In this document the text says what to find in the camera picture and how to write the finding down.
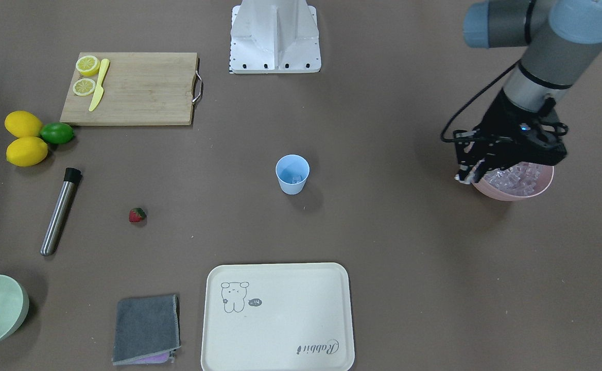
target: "folded cloth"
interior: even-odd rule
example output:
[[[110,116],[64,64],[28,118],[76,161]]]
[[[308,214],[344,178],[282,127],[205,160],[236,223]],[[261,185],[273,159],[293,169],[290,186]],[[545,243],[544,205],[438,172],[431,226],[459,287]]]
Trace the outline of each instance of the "folded cloth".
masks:
[[[162,363],[179,348],[177,296],[118,301],[113,365]]]

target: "toy knife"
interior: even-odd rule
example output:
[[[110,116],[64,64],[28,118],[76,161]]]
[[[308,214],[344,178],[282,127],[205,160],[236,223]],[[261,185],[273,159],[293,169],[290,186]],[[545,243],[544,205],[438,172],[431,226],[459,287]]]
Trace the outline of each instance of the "toy knife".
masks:
[[[106,71],[108,71],[108,65],[109,63],[111,63],[111,61],[109,61],[108,59],[102,59],[101,62],[99,63],[99,75],[97,77],[97,86],[95,87],[95,92],[93,94],[93,100],[91,101],[91,106],[88,108],[88,110],[90,112],[93,112],[95,108],[97,108],[97,105],[99,104],[99,101],[101,100],[101,97],[104,96],[104,88],[101,87],[101,85],[104,82],[104,77],[106,76]]]

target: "wooden cutting board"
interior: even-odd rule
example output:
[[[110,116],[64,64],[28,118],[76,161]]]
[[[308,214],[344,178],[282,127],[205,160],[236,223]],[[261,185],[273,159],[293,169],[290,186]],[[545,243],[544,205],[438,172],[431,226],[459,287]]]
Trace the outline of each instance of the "wooden cutting board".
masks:
[[[104,96],[89,112],[93,95],[77,96],[72,86],[84,78],[76,69],[60,121],[70,125],[190,125],[197,53],[83,52],[111,63]]]

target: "cartoon bear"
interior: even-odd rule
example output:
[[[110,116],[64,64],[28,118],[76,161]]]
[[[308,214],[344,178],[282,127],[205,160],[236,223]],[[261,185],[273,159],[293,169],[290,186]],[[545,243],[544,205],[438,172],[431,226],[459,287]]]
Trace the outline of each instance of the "cartoon bear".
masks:
[[[239,313],[244,310],[248,282],[223,282],[220,286],[223,288],[220,295],[223,297],[225,312]]]

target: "white tray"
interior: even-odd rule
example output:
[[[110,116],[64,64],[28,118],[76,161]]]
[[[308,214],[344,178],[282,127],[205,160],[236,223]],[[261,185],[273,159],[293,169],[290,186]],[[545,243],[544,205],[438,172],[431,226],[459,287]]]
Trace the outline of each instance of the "white tray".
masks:
[[[338,263],[220,265],[207,277],[204,371],[347,371],[349,277]]]

